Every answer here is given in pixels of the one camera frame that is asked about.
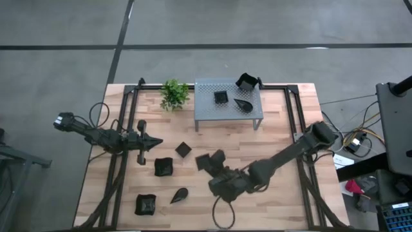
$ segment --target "red object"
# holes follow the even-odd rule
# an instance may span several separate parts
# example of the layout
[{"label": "red object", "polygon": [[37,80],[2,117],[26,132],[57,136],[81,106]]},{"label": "red object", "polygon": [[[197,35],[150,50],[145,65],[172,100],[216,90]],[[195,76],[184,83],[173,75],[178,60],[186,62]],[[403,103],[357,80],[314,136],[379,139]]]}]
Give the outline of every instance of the red object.
[{"label": "red object", "polygon": [[346,190],[348,190],[351,193],[358,193],[358,194],[363,194],[363,190],[361,187],[359,187],[358,184],[356,184],[355,180],[349,180],[346,185],[345,185]]}]

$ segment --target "wooden table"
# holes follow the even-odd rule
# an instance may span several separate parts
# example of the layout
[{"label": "wooden table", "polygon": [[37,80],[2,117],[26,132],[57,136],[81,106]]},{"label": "wooden table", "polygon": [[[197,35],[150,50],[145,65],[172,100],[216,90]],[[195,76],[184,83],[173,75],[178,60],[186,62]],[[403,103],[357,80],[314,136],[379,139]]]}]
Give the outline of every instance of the wooden table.
[{"label": "wooden table", "polygon": [[[314,84],[298,85],[307,126],[321,121],[323,118]],[[109,122],[118,118],[123,89],[123,84],[108,85],[104,102],[110,107],[110,116],[103,128],[108,128]],[[282,91],[261,91],[265,120],[257,131],[253,130],[250,121],[210,121],[203,122],[202,130],[195,132],[193,92],[189,97],[191,99],[183,110],[166,112],[159,106],[162,98],[157,90],[139,91],[133,127],[136,128],[139,119],[145,119],[147,133],[152,137],[163,139],[164,142],[145,154],[147,160],[145,166],[136,163],[138,151],[130,153],[118,229],[216,229],[211,215],[216,197],[213,197],[207,185],[211,177],[205,171],[197,170],[195,157],[205,153],[212,155],[217,149],[222,149],[227,157],[225,165],[241,168],[253,160],[273,156],[292,143],[285,95]],[[103,108],[100,120],[104,120],[106,115],[107,111]],[[300,128],[296,110],[294,115],[297,128]],[[183,141],[192,148],[190,154],[184,159],[174,151]],[[102,148],[95,146],[91,157],[101,152]],[[173,158],[172,177],[154,175],[155,159],[164,157]],[[75,226],[82,224],[102,199],[109,160],[107,154],[89,164],[75,217]],[[233,229],[306,229],[296,166],[296,161],[293,160],[278,169],[266,192],[252,195],[244,193],[239,196],[232,203],[236,212],[236,223]],[[348,224],[332,157],[320,159],[315,167],[321,195],[340,220]],[[170,204],[173,195],[182,187],[189,190],[188,198]],[[153,216],[134,214],[138,194],[157,196],[156,212]],[[222,226],[231,223],[232,214],[226,203],[222,201],[218,203],[216,217]]]}]

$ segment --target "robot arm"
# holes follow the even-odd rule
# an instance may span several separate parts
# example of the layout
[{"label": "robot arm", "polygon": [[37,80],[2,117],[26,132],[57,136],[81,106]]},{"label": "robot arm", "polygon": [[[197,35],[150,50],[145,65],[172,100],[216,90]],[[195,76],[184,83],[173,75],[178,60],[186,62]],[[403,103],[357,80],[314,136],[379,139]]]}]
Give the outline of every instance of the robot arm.
[{"label": "robot arm", "polygon": [[277,168],[302,155],[329,148],[337,136],[324,122],[310,125],[296,143],[269,159],[257,160],[238,170],[223,168],[209,181],[209,189],[225,202],[232,202],[243,192],[254,193],[268,185]]},{"label": "robot arm", "polygon": [[145,165],[144,152],[163,142],[162,139],[150,137],[146,132],[146,121],[140,120],[137,129],[140,132],[131,130],[125,135],[113,129],[93,128],[88,124],[78,121],[73,113],[60,113],[53,123],[54,127],[60,131],[76,132],[84,136],[84,140],[92,145],[99,145],[105,151],[116,154],[124,150],[140,150],[137,162]]}]

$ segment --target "green plant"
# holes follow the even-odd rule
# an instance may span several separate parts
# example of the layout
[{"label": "green plant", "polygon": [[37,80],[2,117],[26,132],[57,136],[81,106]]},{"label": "green plant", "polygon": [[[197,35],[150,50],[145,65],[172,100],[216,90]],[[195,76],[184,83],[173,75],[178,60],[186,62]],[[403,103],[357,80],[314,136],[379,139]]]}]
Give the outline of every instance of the green plant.
[{"label": "green plant", "polygon": [[182,109],[182,105],[185,104],[185,101],[188,101],[189,98],[189,87],[187,84],[179,84],[176,79],[171,79],[166,81],[160,90],[160,95],[163,96],[162,103],[160,106],[169,111],[169,108],[174,111],[179,108]]}]

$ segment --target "concrete floor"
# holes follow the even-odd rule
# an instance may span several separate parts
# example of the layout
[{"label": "concrete floor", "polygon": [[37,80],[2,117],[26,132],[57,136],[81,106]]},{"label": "concrete floor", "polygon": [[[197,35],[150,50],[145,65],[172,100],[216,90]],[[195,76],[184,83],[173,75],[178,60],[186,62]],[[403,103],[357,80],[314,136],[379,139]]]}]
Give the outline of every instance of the concrete floor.
[{"label": "concrete floor", "polygon": [[[0,45],[116,44],[126,5],[127,0],[0,0]],[[410,43],[411,23],[402,0],[137,0],[125,44]],[[113,54],[0,50],[0,127],[7,142],[53,159],[50,169],[31,172],[12,231],[71,227],[90,146],[53,129],[52,122],[62,111],[87,116],[102,100]],[[248,72],[265,82],[314,82],[319,101],[328,102],[374,94],[377,83],[408,77],[410,60],[412,48],[123,51],[114,82],[194,82]],[[373,101],[322,109],[342,126]],[[343,130],[361,120],[354,118]],[[372,128],[382,135],[380,124]],[[373,141],[376,152],[384,151]],[[351,225],[377,229],[374,214],[345,201]]]}]

